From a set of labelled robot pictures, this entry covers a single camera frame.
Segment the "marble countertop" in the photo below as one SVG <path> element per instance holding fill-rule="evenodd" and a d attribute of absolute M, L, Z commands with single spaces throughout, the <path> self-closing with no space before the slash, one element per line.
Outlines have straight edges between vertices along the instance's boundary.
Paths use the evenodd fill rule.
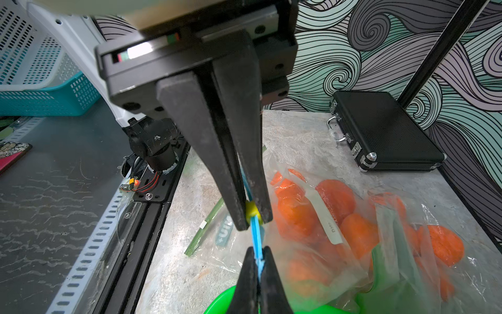
<path fill-rule="evenodd" d="M 324 177 L 337 176 L 359 195 L 364 195 L 370 188 L 387 185 L 422 199 L 433 213 L 436 207 L 442 208 L 437 214 L 447 217 L 450 227 L 484 253 L 478 258 L 493 276 L 489 288 L 502 291 L 500 252 L 439 171 L 360 172 L 348 145 L 334 145 L 326 128 L 326 120 L 330 116 L 324 113 L 264 111 L 263 144 L 278 162 Z M 203 313 L 215 297 L 235 285 L 238 274 L 183 254 L 200 223 L 219 199 L 220 193 L 211 174 L 191 150 L 136 313 Z"/>

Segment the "robotic arm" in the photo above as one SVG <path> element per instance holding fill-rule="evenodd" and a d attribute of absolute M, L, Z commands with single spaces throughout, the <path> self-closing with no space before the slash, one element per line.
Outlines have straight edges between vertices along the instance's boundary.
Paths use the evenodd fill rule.
<path fill-rule="evenodd" d="M 119 3 L 89 0 L 85 8 L 75 8 L 80 4 L 39 2 L 87 14 L 99 6 L 109 8 L 96 12 L 110 12 L 110 4 Z M 128 2 L 129 9 L 144 5 L 121 1 Z M 179 128 L 213 175 L 240 231 L 249 227 L 240 167 L 263 222 L 273 219 L 262 165 L 261 114 L 263 105 L 288 94 L 286 75 L 298 49 L 297 14 L 297 0 L 171 1 L 142 9 L 133 18 L 140 32 L 95 50 L 110 100 L 146 115 L 123 128 L 133 152 L 155 171 L 168 169 L 176 162 L 173 139 Z M 270 248 L 263 249 L 262 261 L 258 272 L 255 253 L 248 249 L 228 313 L 255 314 L 260 308 L 292 314 Z"/>

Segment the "white plastic basket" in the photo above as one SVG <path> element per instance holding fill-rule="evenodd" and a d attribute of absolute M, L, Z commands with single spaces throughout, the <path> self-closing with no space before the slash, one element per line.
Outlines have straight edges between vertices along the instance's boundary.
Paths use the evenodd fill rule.
<path fill-rule="evenodd" d="M 0 2 L 0 115 L 79 116 L 98 98 L 55 39 L 22 7 Z"/>
<path fill-rule="evenodd" d="M 0 91 L 61 85 L 80 70 L 57 41 L 38 31 L 22 10 L 0 5 Z"/>
<path fill-rule="evenodd" d="M 131 118 L 140 120 L 144 114 L 133 114 L 122 107 L 114 105 L 106 89 L 106 83 L 99 77 L 96 67 L 94 48 L 105 39 L 89 16 L 66 15 L 50 12 L 46 8 L 33 3 L 32 0 L 16 0 L 35 21 L 39 30 L 44 30 L 55 38 L 66 53 L 73 59 L 84 75 L 99 91 L 121 127 L 129 125 Z"/>

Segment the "plastic bag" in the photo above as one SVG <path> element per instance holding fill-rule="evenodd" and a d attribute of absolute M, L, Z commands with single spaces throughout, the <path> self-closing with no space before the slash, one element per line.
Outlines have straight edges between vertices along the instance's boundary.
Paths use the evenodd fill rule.
<path fill-rule="evenodd" d="M 192 241 L 185 254 L 193 250 L 189 256 L 239 273 L 246 250 L 253 245 L 251 230 L 237 231 L 223 201 L 219 206 L 221 208 L 214 213 L 209 222 L 207 222 L 207 218 L 202 222 L 200 230 L 204 230 L 204 234 L 197 239 L 196 243 Z"/>
<path fill-rule="evenodd" d="M 370 190 L 366 201 L 355 215 L 376 225 L 379 243 L 371 251 L 373 285 L 355 297 L 360 313 L 490 312 L 477 253 L 444 220 L 392 188 Z M 347 298 L 335 304 L 354 309 Z"/>
<path fill-rule="evenodd" d="M 279 164 L 264 156 L 274 220 L 270 246 L 293 311 L 309 311 L 339 297 L 367 277 L 340 232 L 342 221 L 364 201 L 339 180 Z"/>

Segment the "green zipper strip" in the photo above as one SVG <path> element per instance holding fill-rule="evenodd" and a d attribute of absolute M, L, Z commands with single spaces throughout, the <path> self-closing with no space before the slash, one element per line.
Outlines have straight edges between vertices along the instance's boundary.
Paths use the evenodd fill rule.
<path fill-rule="evenodd" d="M 263 145 L 262 153 L 264 153 L 266 150 L 267 150 L 266 146 Z M 185 250 L 186 256 L 191 257 L 193 255 L 193 253 L 195 253 L 195 250 L 197 250 L 197 248 L 199 247 L 200 239 L 202 239 L 202 236 L 206 233 L 206 230 L 209 229 L 208 228 L 209 224 L 214 219 L 216 214 L 218 214 L 220 209 L 223 207 L 223 204 L 225 204 L 225 202 L 223 201 L 222 198 L 220 198 L 219 201 L 216 203 L 216 205 L 211 210 L 211 212 L 209 213 L 209 215 L 207 215 L 206 219 L 204 219 L 206 224 L 204 225 L 203 228 L 199 228 L 199 230 L 197 231 L 197 233 L 193 237 L 192 241 L 190 242 L 187 249 Z"/>

